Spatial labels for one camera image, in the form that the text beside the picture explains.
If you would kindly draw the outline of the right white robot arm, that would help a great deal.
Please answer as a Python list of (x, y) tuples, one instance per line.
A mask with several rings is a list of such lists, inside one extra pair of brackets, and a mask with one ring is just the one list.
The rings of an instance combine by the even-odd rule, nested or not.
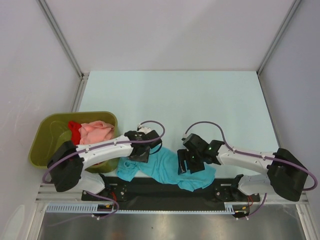
[(231, 196), (242, 201), (255, 193), (276, 193), (291, 202), (300, 200), (305, 183), (310, 175), (303, 164), (288, 150), (279, 148), (276, 152), (244, 152), (229, 149), (226, 145), (208, 146), (203, 150), (179, 149), (178, 173), (197, 173), (205, 164), (230, 165), (256, 172), (248, 176), (239, 174), (230, 188)]

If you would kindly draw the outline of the turquoise t shirt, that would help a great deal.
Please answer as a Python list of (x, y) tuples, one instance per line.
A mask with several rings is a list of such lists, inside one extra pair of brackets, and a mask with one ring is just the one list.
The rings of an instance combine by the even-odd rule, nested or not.
[(162, 148), (158, 153), (149, 156), (147, 163), (131, 161), (127, 157), (120, 158), (116, 175), (130, 182), (139, 171), (158, 183), (177, 185), (189, 192), (207, 188), (213, 183), (216, 175), (216, 169), (207, 164), (202, 171), (195, 173), (187, 171), (179, 175), (178, 155), (167, 148)]

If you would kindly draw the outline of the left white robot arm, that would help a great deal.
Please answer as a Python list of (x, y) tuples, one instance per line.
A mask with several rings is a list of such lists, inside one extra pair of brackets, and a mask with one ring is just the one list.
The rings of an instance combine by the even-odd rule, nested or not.
[(115, 139), (94, 144), (74, 145), (72, 141), (66, 141), (49, 160), (48, 174), (58, 193), (79, 189), (105, 200), (110, 196), (111, 188), (101, 174), (88, 172), (88, 168), (124, 157), (146, 163), (150, 150), (161, 145), (162, 140), (155, 130), (148, 133), (128, 131)]

